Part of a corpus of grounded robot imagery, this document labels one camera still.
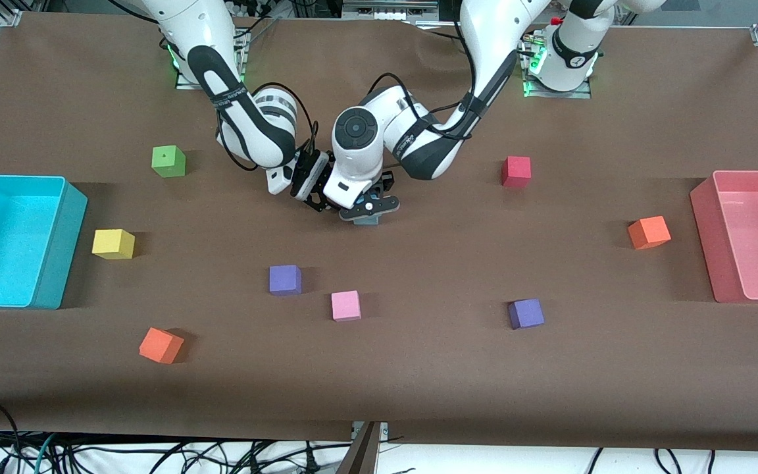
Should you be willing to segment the purple foam block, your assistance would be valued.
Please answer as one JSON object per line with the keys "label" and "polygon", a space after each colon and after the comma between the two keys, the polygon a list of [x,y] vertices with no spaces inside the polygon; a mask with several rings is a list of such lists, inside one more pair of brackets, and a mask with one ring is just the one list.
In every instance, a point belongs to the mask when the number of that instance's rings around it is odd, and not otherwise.
{"label": "purple foam block", "polygon": [[303,293],[303,275],[301,275],[300,267],[295,265],[271,266],[268,290],[277,296]]}
{"label": "purple foam block", "polygon": [[514,330],[541,326],[545,316],[539,299],[518,300],[509,304],[509,322]]}

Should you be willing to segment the pink foam block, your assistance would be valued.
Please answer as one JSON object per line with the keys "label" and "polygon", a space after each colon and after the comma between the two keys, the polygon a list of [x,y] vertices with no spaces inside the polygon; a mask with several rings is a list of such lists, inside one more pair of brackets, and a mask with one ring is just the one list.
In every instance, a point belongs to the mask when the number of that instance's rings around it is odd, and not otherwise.
{"label": "pink foam block", "polygon": [[334,321],[361,320],[360,294],[358,291],[333,293],[330,296]]}

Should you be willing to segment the red foam block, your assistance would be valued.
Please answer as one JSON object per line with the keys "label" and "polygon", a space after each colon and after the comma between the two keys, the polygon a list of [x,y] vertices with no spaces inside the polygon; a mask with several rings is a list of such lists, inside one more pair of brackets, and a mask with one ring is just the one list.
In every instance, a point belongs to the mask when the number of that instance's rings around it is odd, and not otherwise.
{"label": "red foam block", "polygon": [[524,188],[532,179],[532,162],[525,156],[508,156],[501,169],[501,185]]}

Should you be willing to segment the green foam block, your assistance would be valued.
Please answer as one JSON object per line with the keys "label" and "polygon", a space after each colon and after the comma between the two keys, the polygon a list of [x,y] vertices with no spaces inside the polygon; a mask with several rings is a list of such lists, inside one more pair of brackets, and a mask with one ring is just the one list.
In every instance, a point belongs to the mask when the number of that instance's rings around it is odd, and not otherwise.
{"label": "green foam block", "polygon": [[154,147],[151,168],[164,179],[182,177],[186,175],[186,154],[175,145]]}

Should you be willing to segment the brown table cloth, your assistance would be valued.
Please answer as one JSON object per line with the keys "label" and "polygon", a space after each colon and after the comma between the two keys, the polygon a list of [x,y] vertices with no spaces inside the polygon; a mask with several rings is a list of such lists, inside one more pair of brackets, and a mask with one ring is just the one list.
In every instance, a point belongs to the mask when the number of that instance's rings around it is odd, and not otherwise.
{"label": "brown table cloth", "polygon": [[[344,224],[232,164],[201,91],[177,90],[156,27],[25,14],[0,30],[0,174],[88,197],[58,310],[0,309],[0,404],[24,430],[406,443],[758,450],[758,303],[713,300],[689,194],[758,171],[758,46],[745,29],[625,28],[592,98],[514,77],[434,181]],[[151,150],[178,146],[186,175]],[[527,187],[501,185],[508,156]],[[628,226],[672,237],[635,250]],[[96,229],[136,237],[92,253]],[[295,265],[303,293],[268,290]],[[361,320],[333,320],[356,290]],[[514,330],[509,304],[545,322]],[[138,353],[151,327],[186,340]]]}

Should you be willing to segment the grey equipment rack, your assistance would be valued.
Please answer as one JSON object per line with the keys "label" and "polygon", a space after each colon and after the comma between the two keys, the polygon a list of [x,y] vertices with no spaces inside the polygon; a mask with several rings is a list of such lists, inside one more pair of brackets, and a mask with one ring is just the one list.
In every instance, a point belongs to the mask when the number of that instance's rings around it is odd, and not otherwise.
{"label": "grey equipment rack", "polygon": [[343,19],[391,19],[405,22],[436,22],[438,0],[341,0]]}

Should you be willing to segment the yellow foam block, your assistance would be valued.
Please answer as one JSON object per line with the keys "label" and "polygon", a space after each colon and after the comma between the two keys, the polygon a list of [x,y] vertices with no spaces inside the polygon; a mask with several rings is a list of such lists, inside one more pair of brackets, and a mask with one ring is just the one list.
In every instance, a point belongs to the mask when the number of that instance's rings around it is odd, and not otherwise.
{"label": "yellow foam block", "polygon": [[105,260],[130,260],[134,257],[136,237],[124,229],[96,229],[92,253]]}

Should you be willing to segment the orange foam block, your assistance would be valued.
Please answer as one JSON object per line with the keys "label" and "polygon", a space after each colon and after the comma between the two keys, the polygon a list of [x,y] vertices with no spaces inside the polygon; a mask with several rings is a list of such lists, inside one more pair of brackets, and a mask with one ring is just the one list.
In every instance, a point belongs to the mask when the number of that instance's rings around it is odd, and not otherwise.
{"label": "orange foam block", "polygon": [[163,329],[151,327],[139,345],[139,356],[156,363],[173,364],[186,340]]}
{"label": "orange foam block", "polygon": [[638,251],[661,246],[672,240],[663,216],[634,221],[628,226],[628,235],[632,246]]}

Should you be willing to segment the cyan plastic bin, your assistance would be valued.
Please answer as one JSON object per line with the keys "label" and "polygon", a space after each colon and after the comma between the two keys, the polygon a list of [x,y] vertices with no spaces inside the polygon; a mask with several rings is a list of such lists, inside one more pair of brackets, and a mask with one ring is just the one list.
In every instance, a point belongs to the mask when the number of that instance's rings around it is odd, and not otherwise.
{"label": "cyan plastic bin", "polygon": [[64,177],[0,174],[0,308],[61,306],[87,206]]}

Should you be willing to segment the pink plastic bin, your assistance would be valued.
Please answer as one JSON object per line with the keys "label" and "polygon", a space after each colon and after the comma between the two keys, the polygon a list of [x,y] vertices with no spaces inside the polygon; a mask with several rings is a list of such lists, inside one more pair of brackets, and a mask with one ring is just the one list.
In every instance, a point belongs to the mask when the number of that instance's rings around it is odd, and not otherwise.
{"label": "pink plastic bin", "polygon": [[691,202],[714,299],[758,303],[758,171],[714,171]]}

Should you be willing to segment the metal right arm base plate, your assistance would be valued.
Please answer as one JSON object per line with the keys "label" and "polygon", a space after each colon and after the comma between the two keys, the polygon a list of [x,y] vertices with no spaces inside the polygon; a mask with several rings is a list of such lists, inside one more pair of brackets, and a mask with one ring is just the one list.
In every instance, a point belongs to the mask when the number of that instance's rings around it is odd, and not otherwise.
{"label": "metal right arm base plate", "polygon": [[[249,32],[249,28],[236,28],[234,32],[234,56],[237,63],[238,78],[241,81],[245,81],[245,74],[247,70],[247,61],[249,60],[249,49],[252,40],[252,35]],[[201,84],[196,83],[192,77],[184,75],[181,69],[180,55],[176,51],[174,45],[165,43],[165,50],[168,51],[172,58],[172,67],[176,73],[174,87],[177,90],[202,90]]]}

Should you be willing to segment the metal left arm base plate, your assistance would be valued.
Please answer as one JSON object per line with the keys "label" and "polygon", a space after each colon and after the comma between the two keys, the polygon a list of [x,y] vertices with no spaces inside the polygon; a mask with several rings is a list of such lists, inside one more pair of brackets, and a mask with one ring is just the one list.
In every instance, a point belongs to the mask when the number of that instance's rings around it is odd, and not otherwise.
{"label": "metal left arm base plate", "polygon": [[548,51],[547,37],[553,32],[553,27],[542,30],[533,30],[524,35],[518,45],[520,54],[520,68],[524,97],[539,98],[567,98],[567,99],[590,99],[592,87],[590,87],[590,75],[592,65],[597,59],[593,57],[590,65],[580,67],[584,71],[583,81],[571,90],[553,89],[550,84],[557,86],[565,85],[566,80],[577,77],[577,69],[564,73],[557,69],[556,65],[563,61],[559,56]]}

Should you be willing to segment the metal table edge bracket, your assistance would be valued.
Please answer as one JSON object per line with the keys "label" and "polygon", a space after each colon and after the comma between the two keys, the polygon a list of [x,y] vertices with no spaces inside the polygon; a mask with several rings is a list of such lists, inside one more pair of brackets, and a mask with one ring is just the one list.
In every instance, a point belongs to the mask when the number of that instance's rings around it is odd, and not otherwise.
{"label": "metal table edge bracket", "polygon": [[377,456],[382,442],[388,441],[386,422],[354,422],[355,438],[335,474],[376,474]]}

